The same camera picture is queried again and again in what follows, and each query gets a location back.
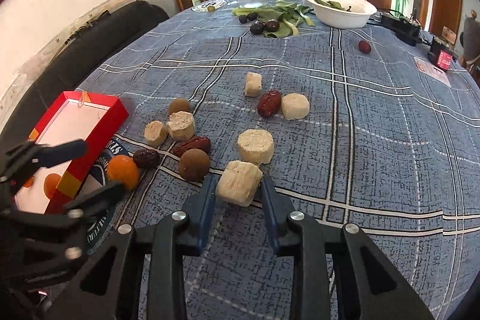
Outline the black sofa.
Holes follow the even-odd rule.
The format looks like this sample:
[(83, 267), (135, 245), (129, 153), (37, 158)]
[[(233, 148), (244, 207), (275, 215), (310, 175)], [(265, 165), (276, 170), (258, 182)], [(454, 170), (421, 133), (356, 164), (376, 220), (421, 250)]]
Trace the black sofa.
[(53, 59), (24, 93), (1, 131), (1, 150), (27, 140), (60, 93), (78, 87), (101, 63), (168, 19), (163, 8), (147, 1), (134, 1), (112, 13), (104, 12)]

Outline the beige square cake block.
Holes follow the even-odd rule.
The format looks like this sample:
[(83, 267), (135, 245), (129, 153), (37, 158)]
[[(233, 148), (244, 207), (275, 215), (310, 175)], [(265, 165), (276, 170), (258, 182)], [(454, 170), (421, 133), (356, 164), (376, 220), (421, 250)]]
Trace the beige square cake block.
[(251, 204), (263, 172), (253, 163), (229, 162), (216, 185), (216, 196), (241, 207)]

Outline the brown round longan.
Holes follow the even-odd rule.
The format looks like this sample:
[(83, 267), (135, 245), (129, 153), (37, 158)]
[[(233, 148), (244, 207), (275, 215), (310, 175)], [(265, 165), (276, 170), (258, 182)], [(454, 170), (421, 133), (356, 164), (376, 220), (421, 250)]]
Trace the brown round longan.
[(209, 169), (210, 157), (201, 149), (187, 150), (177, 166), (180, 177), (189, 182), (202, 182)]

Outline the beige cake of jujube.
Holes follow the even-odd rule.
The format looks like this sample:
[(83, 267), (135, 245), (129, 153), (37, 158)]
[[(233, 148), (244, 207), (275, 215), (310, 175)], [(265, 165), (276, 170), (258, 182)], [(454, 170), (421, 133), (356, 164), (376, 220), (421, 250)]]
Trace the beige cake of jujube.
[(255, 72), (247, 72), (245, 78), (244, 93), (246, 97), (258, 97), (262, 92), (262, 75)]
[(281, 99), (281, 110), (285, 119), (305, 118), (310, 111), (308, 99), (299, 93), (289, 93)]

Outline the green leafy vegetables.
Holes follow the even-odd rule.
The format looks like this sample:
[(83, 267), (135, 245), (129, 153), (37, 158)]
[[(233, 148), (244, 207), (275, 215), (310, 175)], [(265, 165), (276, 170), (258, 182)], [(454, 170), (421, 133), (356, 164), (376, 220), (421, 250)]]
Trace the green leafy vegetables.
[(287, 38), (298, 36), (299, 27), (315, 25), (310, 17), (313, 9), (304, 4), (275, 0), (273, 4), (258, 7), (236, 7), (232, 13), (239, 23), (249, 23), (249, 31), (253, 36), (267, 38)]

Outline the wrinkled dark red date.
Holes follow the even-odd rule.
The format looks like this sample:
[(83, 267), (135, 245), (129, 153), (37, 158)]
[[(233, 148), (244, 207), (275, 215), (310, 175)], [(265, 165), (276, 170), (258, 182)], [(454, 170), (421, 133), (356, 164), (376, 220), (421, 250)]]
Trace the wrinkled dark red date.
[(160, 154), (154, 149), (139, 149), (133, 154), (133, 161), (139, 169), (151, 169), (160, 165)]

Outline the beige round cake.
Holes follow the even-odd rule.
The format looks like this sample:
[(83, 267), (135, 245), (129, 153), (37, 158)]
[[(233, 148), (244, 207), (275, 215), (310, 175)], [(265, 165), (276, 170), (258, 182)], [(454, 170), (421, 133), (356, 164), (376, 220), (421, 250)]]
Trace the beige round cake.
[(247, 129), (238, 136), (237, 145), (244, 162), (269, 164), (274, 154), (272, 135), (263, 129)]

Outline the blue plaid tablecloth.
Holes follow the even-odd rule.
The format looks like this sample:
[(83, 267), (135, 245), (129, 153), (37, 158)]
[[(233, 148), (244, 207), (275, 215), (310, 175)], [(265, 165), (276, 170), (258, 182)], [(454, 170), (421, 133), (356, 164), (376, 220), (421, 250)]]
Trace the blue plaid tablecloth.
[[(284, 39), (251, 35), (230, 7), (185, 10), (100, 64), (80, 89), (120, 99), (115, 133), (129, 154), (143, 132), (187, 99), (196, 132), (211, 140), (211, 171), (239, 159), (247, 129), (272, 134), (262, 171), (319, 223), (355, 223), (411, 283), (436, 319), (460, 307), (479, 274), (479, 87), (458, 65), (451, 87), (417, 70), (410, 47), (384, 28), (337, 30), (319, 21)], [(366, 40), (371, 53), (359, 51)], [(258, 97), (247, 72), (262, 75)], [(270, 118), (259, 98), (303, 94), (305, 118)]]

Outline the large orange mandarin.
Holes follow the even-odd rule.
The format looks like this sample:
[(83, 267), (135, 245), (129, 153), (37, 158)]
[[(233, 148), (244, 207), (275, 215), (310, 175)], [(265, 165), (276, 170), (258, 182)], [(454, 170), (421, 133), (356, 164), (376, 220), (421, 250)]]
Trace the large orange mandarin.
[(113, 157), (106, 167), (107, 178), (111, 181), (120, 181), (129, 192), (137, 187), (140, 171), (134, 160), (125, 155)]

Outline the glossy red jujube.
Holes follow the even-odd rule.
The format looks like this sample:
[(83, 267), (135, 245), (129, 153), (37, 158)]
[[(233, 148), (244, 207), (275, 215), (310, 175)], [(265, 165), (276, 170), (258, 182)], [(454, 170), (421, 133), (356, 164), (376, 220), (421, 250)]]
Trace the glossy red jujube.
[(186, 151), (191, 149), (200, 149), (206, 154), (210, 154), (211, 141), (206, 136), (193, 136), (189, 140), (182, 141), (175, 145), (172, 149), (172, 154), (176, 157), (181, 157)]

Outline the small orange kumquat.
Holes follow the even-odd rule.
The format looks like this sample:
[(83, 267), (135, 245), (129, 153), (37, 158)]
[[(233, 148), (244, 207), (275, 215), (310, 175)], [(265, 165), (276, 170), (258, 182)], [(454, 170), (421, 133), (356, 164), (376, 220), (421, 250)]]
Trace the small orange kumquat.
[(61, 176), (57, 173), (49, 173), (43, 184), (43, 190), (46, 195), (46, 197), (51, 200), (52, 197), (54, 196), (56, 192), (56, 188), (59, 184), (59, 181), (61, 179)]

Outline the round emblem mat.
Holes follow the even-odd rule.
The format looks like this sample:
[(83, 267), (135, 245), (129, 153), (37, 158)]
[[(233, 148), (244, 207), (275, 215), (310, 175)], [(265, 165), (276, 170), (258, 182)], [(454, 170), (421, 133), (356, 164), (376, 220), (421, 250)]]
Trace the round emblem mat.
[[(128, 150), (116, 138), (112, 138), (106, 144), (89, 174), (84, 181), (79, 196), (95, 193), (100, 188), (108, 185), (107, 166), (116, 156), (128, 156)], [(116, 203), (111, 202), (105, 195), (94, 199), (94, 204), (88, 209), (90, 213), (96, 212), (90, 217), (91, 224), (87, 229), (87, 250), (91, 254), (103, 242), (106, 233), (111, 227), (112, 218), (116, 212)]]

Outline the white red paper card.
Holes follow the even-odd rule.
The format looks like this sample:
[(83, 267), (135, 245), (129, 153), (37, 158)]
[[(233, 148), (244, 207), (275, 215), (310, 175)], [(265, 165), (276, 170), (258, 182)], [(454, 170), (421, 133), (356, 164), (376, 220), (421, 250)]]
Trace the white red paper card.
[(450, 81), (448, 80), (448, 77), (443, 70), (437, 68), (430, 62), (427, 62), (419, 57), (414, 57), (413, 59), (419, 72), (436, 79), (444, 85), (447, 85), (449, 88), (451, 87)]

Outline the beige cake left of jujube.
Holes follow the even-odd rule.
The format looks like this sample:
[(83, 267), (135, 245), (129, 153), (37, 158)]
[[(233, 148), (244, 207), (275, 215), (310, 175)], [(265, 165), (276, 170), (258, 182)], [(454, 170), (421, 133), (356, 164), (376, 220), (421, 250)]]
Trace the beige cake left of jujube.
[(262, 92), (262, 75), (255, 72), (247, 72), (245, 78), (244, 93), (246, 97), (258, 97)]

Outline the red shallow box tray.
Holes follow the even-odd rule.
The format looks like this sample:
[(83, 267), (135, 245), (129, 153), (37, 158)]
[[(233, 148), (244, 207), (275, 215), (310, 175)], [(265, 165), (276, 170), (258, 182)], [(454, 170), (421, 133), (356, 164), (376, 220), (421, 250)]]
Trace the red shallow box tray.
[(57, 214), (72, 201), (128, 112), (110, 95), (65, 91), (42, 115), (29, 139), (50, 148), (44, 163), (15, 196), (19, 210)]

